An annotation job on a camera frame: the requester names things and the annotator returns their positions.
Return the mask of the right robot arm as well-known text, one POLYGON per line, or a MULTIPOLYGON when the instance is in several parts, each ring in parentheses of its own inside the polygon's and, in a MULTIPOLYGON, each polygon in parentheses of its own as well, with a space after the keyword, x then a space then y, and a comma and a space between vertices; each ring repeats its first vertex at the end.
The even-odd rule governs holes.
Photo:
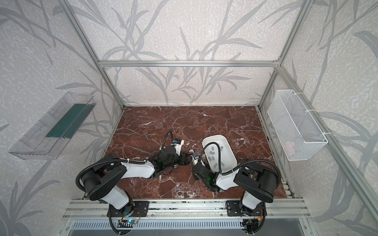
POLYGON ((233 187, 244 189, 241 206, 255 209, 260 203, 272 203, 281 182, 281 172, 264 159, 245 161, 225 173, 214 173, 198 163, 192 173, 211 192, 223 192, 233 187))

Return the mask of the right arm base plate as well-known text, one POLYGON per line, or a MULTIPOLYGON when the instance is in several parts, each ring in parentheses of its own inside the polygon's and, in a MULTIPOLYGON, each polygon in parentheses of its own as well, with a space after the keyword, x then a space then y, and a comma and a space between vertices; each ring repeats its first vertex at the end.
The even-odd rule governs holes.
POLYGON ((225 208, 227 216, 251 216, 261 217, 266 216, 265 203, 260 202, 256 208, 249 208, 241 203, 241 201, 226 201, 225 208))

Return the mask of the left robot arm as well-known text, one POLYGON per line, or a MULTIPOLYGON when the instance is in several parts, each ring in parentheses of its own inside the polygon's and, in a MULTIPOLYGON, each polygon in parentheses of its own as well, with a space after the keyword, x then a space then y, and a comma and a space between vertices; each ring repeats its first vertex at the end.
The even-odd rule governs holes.
POLYGON ((106 202, 121 210, 132 201, 128 194, 117 186, 120 180, 154 179, 163 175, 167 168, 189 165, 191 159, 190 154, 179 153, 174 146, 163 148, 143 161, 123 159, 111 153, 80 171, 75 184, 87 193, 91 201, 106 202))

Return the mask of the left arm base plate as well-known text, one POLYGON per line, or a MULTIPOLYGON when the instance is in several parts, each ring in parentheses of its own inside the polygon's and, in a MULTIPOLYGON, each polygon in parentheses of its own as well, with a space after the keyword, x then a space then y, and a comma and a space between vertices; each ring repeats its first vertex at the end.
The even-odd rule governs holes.
POLYGON ((107 217, 146 217, 149 210, 149 201, 131 201, 121 209, 109 205, 107 217))

